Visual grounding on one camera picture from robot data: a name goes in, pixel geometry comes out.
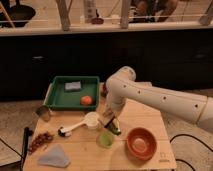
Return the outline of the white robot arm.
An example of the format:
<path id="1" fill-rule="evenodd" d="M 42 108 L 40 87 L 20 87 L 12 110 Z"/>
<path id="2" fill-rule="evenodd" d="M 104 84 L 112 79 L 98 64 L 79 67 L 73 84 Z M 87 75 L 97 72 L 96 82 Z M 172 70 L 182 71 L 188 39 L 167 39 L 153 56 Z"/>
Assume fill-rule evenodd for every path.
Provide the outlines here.
<path id="1" fill-rule="evenodd" d="M 213 98 L 192 93 L 146 86 L 135 81 L 136 73 L 124 66 L 106 81 L 105 111 L 100 118 L 105 128 L 111 126 L 116 113 L 132 99 L 160 111 L 173 114 L 213 134 Z"/>

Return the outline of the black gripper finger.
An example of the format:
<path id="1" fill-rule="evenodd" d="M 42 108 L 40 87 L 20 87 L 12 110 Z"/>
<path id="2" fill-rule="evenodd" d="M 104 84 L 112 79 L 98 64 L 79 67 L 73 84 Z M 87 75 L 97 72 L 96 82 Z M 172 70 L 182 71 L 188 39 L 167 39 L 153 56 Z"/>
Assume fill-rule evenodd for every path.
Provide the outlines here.
<path id="1" fill-rule="evenodd" d="M 111 119 L 111 120 L 105 125 L 105 128 L 106 128 L 106 129 L 115 129 L 114 124 L 113 124 L 113 120 L 114 120 L 114 119 Z"/>

